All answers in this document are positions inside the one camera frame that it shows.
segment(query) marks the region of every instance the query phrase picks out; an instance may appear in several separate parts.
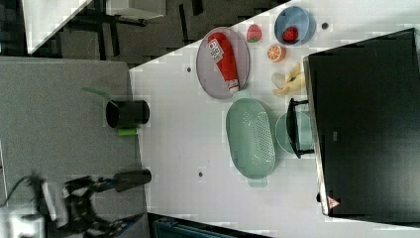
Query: ketchup label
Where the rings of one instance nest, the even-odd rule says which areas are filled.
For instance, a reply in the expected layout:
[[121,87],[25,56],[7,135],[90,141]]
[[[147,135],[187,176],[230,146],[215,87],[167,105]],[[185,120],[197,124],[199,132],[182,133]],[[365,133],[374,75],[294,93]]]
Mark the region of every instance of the ketchup label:
[[220,47],[219,42],[214,39],[211,42],[209,42],[209,49],[210,49],[210,55],[212,58],[214,58],[214,62],[218,62],[223,58],[223,49]]

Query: oval colander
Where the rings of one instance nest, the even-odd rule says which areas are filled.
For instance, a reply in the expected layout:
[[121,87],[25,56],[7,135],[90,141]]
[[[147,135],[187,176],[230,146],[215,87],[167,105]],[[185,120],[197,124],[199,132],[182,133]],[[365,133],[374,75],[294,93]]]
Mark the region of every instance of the oval colander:
[[267,113],[247,90],[235,93],[234,99],[226,117],[232,161],[250,186],[266,186],[275,165]]

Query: ketchup bottle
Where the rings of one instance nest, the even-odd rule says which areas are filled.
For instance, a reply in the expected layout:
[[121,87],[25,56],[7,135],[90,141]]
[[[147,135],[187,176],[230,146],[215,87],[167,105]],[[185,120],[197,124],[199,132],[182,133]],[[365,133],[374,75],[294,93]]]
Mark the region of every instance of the ketchup bottle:
[[234,51],[229,39],[223,33],[213,33],[208,37],[210,55],[222,72],[229,91],[234,94],[239,91],[239,81]]

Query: red toy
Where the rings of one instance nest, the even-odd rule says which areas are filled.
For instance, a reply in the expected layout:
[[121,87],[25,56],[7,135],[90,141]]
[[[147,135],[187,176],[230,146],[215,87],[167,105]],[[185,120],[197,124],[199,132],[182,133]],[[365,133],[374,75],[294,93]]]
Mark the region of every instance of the red toy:
[[247,42],[255,43],[262,39],[263,33],[260,27],[256,24],[251,25],[247,32]]
[[294,43],[298,35],[297,28],[289,27],[283,32],[283,40],[287,43]]

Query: cup handle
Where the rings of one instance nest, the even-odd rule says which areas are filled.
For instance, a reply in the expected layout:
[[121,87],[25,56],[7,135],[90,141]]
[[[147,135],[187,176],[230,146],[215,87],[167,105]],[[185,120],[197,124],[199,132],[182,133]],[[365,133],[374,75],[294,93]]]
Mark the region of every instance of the cup handle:
[[251,98],[250,92],[247,89],[240,90],[234,93],[234,101],[238,101],[242,98]]
[[266,178],[261,178],[261,179],[247,178],[247,181],[250,187],[266,187],[268,184],[268,182],[266,181]]

